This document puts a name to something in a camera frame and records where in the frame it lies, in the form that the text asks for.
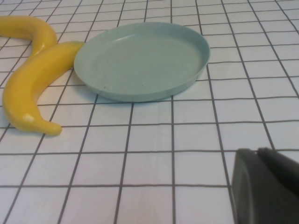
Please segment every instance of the table surface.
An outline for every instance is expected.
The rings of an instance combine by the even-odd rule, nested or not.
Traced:
[[[58,137],[22,133],[0,107],[0,223],[232,224],[235,151],[299,161],[298,0],[4,0],[0,15],[47,21],[59,42],[172,22],[201,34],[211,59],[169,99],[117,103],[73,70],[38,100]],[[0,38],[0,92],[31,51]]]

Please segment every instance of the black plastic object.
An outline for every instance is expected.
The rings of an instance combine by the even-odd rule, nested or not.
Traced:
[[[299,197],[299,164],[268,148],[259,149],[257,155],[280,183]]]
[[[285,184],[284,175],[279,169],[273,168],[276,162],[273,156],[261,150],[258,156],[249,149],[239,149],[235,157],[232,190],[235,201],[238,224],[299,224],[299,197]],[[280,167],[288,172],[284,159],[279,160]]]

